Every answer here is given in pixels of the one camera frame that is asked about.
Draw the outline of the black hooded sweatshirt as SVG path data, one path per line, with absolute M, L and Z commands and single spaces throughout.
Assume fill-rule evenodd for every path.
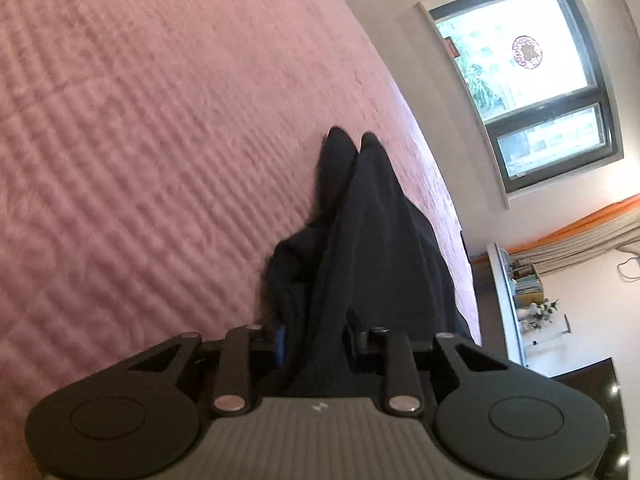
M 375 396 L 382 379 L 346 356 L 347 315 L 412 341 L 471 335 L 434 230 L 408 200 L 373 133 L 355 144 L 334 127 L 318 160 L 316 213 L 277 244 L 264 274 L 272 322 L 284 330 L 270 396 Z

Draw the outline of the white shelf with books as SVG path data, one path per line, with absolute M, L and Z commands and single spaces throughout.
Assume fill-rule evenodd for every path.
M 519 263 L 496 243 L 487 246 L 498 312 L 509 360 L 528 367 L 528 350 L 567 336 L 572 326 L 559 315 L 559 301 L 550 300 L 533 263 Z

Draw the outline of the pink quilted bedspread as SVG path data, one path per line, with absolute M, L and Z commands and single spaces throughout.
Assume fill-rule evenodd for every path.
M 480 328 L 454 203 L 344 0 L 1 0 L 1 474 L 50 392 L 252 320 L 329 128 L 374 132 Z

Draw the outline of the beige curtain orange trim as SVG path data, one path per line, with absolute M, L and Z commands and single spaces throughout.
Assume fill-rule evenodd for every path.
M 509 248 L 541 274 L 577 266 L 639 241 L 639 195 L 601 208 L 533 242 Z

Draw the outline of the dark framed window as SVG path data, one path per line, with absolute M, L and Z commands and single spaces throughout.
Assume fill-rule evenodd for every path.
M 456 0 L 431 10 L 487 131 L 507 193 L 623 155 L 623 141 L 580 0 Z M 534 70 L 512 42 L 541 46 Z

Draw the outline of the round window sticker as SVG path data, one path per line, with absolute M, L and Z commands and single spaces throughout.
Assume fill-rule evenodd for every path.
M 511 49 L 515 63 L 526 70 L 534 70 L 542 62 L 541 46 L 531 36 L 516 37 Z

